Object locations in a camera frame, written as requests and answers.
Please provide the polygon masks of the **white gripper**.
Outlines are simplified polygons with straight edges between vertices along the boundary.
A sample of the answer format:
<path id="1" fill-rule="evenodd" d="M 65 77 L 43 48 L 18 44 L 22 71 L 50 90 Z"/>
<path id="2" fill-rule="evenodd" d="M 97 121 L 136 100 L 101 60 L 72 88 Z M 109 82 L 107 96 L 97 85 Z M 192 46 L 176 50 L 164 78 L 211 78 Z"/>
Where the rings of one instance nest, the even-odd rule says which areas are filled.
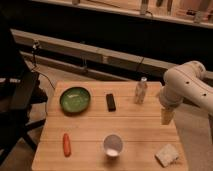
<path id="1" fill-rule="evenodd" d="M 183 97 L 168 87 L 163 87 L 159 92 L 159 102 L 164 107 L 161 109 L 161 123 L 168 125 L 173 119 L 174 112 L 169 108 L 176 108 L 183 102 Z"/>

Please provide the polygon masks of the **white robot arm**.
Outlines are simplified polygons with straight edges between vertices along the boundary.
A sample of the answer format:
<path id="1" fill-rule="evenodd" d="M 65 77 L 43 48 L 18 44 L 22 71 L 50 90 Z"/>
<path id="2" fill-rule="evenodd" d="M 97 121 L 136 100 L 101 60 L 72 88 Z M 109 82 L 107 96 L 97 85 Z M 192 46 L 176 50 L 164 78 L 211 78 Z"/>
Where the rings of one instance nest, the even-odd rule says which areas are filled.
<path id="1" fill-rule="evenodd" d="M 213 116 L 213 87 L 203 82 L 206 69 L 199 61 L 190 61 L 168 69 L 163 76 L 165 85 L 159 92 L 162 105 L 161 123 L 168 125 L 174 109 L 186 98 Z"/>

